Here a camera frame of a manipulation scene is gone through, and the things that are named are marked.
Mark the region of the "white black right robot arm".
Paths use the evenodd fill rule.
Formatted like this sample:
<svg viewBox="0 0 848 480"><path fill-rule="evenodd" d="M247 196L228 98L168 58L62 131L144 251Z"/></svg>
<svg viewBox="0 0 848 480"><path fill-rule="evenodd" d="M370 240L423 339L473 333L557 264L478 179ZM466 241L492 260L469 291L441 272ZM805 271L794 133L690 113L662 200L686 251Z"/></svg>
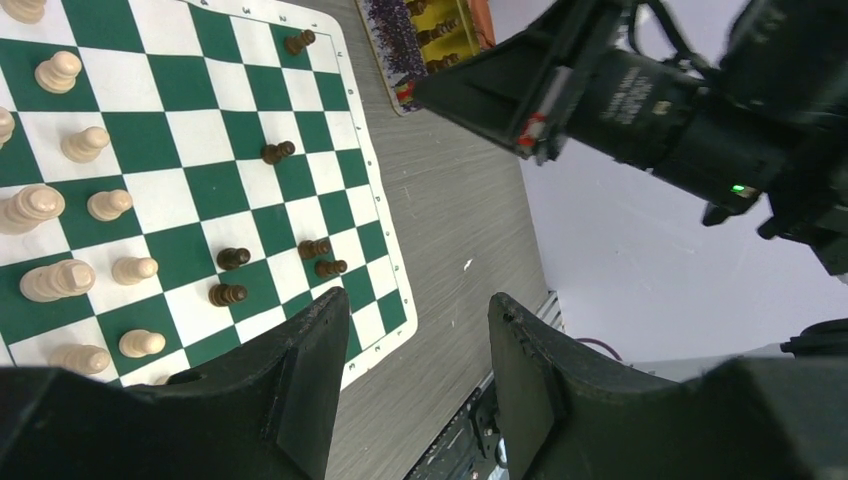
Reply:
<svg viewBox="0 0 848 480"><path fill-rule="evenodd" d="M705 226L766 195L764 239L847 276L847 5L751 1L717 65L661 1L672 57L645 56L636 1L557 1L525 30L420 80L427 110L521 158L574 139L702 199Z"/></svg>

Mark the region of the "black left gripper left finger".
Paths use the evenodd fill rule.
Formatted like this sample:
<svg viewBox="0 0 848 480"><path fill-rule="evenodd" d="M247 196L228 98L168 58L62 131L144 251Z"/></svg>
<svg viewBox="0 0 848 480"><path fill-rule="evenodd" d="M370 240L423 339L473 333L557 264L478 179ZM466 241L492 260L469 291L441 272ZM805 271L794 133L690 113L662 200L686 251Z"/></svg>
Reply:
<svg viewBox="0 0 848 480"><path fill-rule="evenodd" d="M349 338L346 291L163 385L1 372L5 479L321 479Z"/></svg>

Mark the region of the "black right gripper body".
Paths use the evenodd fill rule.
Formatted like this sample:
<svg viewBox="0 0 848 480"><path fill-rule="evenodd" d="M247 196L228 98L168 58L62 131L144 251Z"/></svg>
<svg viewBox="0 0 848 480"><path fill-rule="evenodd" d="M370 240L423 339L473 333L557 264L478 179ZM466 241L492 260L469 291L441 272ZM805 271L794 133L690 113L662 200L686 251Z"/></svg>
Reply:
<svg viewBox="0 0 848 480"><path fill-rule="evenodd" d="M623 1L556 1L525 30L418 81L413 98L523 159L553 161L625 16Z"/></svg>

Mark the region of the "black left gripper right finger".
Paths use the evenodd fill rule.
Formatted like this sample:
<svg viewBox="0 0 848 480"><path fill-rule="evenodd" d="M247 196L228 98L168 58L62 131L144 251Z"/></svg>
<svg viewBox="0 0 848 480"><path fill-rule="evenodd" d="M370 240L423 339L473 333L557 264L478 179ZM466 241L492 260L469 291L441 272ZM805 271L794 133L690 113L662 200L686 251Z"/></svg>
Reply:
<svg viewBox="0 0 848 480"><path fill-rule="evenodd" d="M514 479L843 479L847 362L736 357L682 383L618 362L506 293L489 303Z"/></svg>

